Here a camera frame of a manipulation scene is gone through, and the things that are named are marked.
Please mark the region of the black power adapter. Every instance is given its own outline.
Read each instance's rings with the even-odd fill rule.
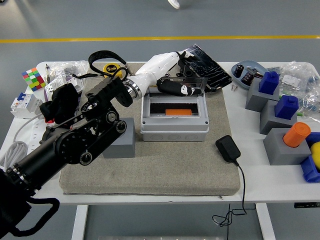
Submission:
[[[215,145],[226,162],[238,166],[237,158],[241,156],[241,152],[230,135],[218,139],[215,141]]]

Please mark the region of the white table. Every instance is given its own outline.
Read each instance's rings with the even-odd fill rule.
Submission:
[[[37,69],[42,73],[45,62]],[[219,62],[221,67],[231,75],[231,68],[237,62]],[[260,62],[265,68],[279,67],[285,62]],[[43,97],[39,90],[36,97]],[[243,169],[246,182],[245,202],[257,204],[262,234],[266,238],[274,234],[266,203],[281,202],[320,202],[320,184],[307,183],[303,178],[300,165],[270,166],[264,148],[265,135],[259,134],[260,113],[245,109],[247,90],[240,86],[231,90],[231,84],[223,88],[225,106],[231,128],[232,138],[241,151],[238,162]],[[307,123],[312,132],[320,132],[320,123],[298,117],[298,121]],[[0,155],[3,155],[12,143],[13,136],[26,120],[14,118],[5,138]],[[19,140],[29,142],[28,127],[18,135]],[[151,196],[151,195],[64,195],[59,186],[59,173],[49,180],[35,195],[36,198],[57,198],[61,204],[79,205],[75,226],[85,223],[88,205],[104,204],[165,204],[165,203],[232,203],[241,202],[243,186],[232,196]]]

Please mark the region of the gray floor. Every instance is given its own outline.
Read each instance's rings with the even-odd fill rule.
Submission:
[[[147,61],[153,55],[179,51],[192,44],[198,44],[218,62],[299,61],[312,63],[320,72],[320,41],[314,38],[32,43],[12,41],[52,38],[320,34],[320,3],[316,0],[179,2],[180,10],[171,7],[167,0],[6,0],[5,3],[1,3],[0,41],[11,41],[0,43],[0,146],[13,119],[10,105],[27,87],[21,73],[44,61],[87,60],[91,53],[98,50],[114,51],[126,61]],[[211,215],[217,211],[216,205],[172,207],[91,207],[86,239],[97,239],[97,236],[107,234],[214,236],[226,231],[225,228],[216,230],[218,227],[211,221]],[[35,214],[40,215],[42,208],[34,209]],[[74,206],[64,206],[59,210],[59,215],[49,222],[49,227],[42,229],[36,237],[25,239],[71,239],[75,212]],[[304,236],[302,239],[313,239],[312,236],[318,231],[315,225],[309,224],[313,221],[319,222],[318,208],[305,211],[293,209],[291,203],[275,204],[270,207],[270,214],[277,239],[296,239],[297,232],[301,234],[299,236]],[[256,222],[257,216],[253,213],[235,218],[234,225],[230,228],[230,239],[239,239],[239,236],[249,232],[253,234],[250,239],[261,239],[259,225]],[[4,239],[15,238],[7,235]]]

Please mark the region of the blue block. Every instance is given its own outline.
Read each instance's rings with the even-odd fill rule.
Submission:
[[[311,155],[300,165],[303,171],[303,178],[307,183],[320,183],[320,173]]]
[[[275,71],[266,72],[259,85],[259,92],[273,95],[279,84],[279,75]]]
[[[299,101],[296,96],[283,95],[274,107],[274,115],[277,118],[290,120],[299,109]]]
[[[317,142],[320,142],[320,132],[311,132],[309,136],[306,137],[306,143],[308,144],[309,148]]]

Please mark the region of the circuit breaker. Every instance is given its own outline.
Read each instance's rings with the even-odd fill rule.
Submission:
[[[11,105],[11,113],[19,119],[32,119],[41,113],[41,104],[42,100],[37,99],[35,95],[21,92]]]

